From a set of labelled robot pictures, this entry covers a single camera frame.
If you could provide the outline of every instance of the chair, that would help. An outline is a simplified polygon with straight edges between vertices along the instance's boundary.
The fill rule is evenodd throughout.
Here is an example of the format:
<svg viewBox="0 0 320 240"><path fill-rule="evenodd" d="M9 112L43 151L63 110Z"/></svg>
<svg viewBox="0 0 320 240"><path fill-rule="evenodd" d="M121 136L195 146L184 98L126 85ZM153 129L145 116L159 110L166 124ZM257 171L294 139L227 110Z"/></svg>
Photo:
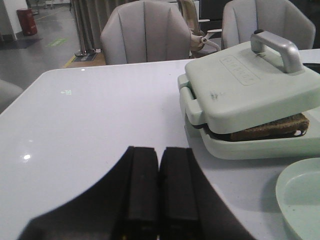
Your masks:
<svg viewBox="0 0 320 240"><path fill-rule="evenodd" d="M189 58L190 31L178 8L157 0L116 7L101 36L107 65Z"/></svg>
<svg viewBox="0 0 320 240"><path fill-rule="evenodd" d="M191 30L191 47L190 51L196 58L200 58L217 51L220 46L209 40L215 33L221 32L221 29L208 30L207 34L200 30L199 18L197 16L196 6L193 0L177 0L181 14Z"/></svg>
<svg viewBox="0 0 320 240"><path fill-rule="evenodd" d="M0 113L2 113L21 93L22 88L0 79Z"/></svg>
<svg viewBox="0 0 320 240"><path fill-rule="evenodd" d="M250 40L262 29L292 41L300 50L314 44L315 25L289 0L232 0L223 10L221 48Z"/></svg>

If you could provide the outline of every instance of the sandwich press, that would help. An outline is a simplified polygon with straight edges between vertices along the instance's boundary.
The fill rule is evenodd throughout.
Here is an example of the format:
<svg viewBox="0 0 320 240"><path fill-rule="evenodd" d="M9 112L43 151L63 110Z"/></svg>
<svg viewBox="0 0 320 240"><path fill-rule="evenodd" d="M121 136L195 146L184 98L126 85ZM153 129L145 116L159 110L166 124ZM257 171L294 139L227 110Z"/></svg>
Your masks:
<svg viewBox="0 0 320 240"><path fill-rule="evenodd" d="M257 30L251 40L195 59L178 77L187 133L221 159L320 155L320 75L291 41ZM217 138L303 113L305 135L246 141Z"/></svg>

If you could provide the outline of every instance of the white table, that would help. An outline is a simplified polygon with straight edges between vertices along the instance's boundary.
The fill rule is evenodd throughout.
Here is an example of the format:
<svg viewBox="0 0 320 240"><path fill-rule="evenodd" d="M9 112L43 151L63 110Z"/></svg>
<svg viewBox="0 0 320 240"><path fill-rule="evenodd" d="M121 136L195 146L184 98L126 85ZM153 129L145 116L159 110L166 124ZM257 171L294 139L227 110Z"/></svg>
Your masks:
<svg viewBox="0 0 320 240"><path fill-rule="evenodd" d="M320 51L301 53L320 63ZM177 77L189 60L70 68L42 74L0 115L0 239L81 194L128 146L192 147L205 175L259 240L289 240L275 199L297 159L221 160L187 139Z"/></svg>

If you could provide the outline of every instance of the light green plate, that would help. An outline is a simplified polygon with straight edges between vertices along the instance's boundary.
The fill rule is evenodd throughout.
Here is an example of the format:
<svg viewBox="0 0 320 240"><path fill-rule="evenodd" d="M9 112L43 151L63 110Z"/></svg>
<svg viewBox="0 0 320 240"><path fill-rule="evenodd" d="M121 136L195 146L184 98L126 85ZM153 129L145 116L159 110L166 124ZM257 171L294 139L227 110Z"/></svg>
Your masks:
<svg viewBox="0 0 320 240"><path fill-rule="evenodd" d="M276 199L290 228L302 240L320 239L320 158L289 165L279 175Z"/></svg>

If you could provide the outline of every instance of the embossed logo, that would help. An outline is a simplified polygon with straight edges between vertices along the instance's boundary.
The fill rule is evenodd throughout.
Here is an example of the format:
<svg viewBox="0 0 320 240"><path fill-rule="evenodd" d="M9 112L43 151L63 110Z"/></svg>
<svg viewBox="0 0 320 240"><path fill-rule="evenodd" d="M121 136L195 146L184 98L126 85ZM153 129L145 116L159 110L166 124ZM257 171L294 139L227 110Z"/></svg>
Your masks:
<svg viewBox="0 0 320 240"><path fill-rule="evenodd" d="M252 85L260 80L234 56L225 56L223 58L220 58L220 62L242 85Z"/></svg>

